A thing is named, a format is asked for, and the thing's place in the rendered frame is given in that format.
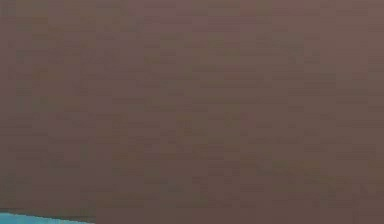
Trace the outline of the blue flat shape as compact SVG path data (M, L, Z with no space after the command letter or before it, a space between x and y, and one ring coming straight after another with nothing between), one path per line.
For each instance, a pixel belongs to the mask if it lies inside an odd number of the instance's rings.
M95 224L95 222L0 212L0 224Z

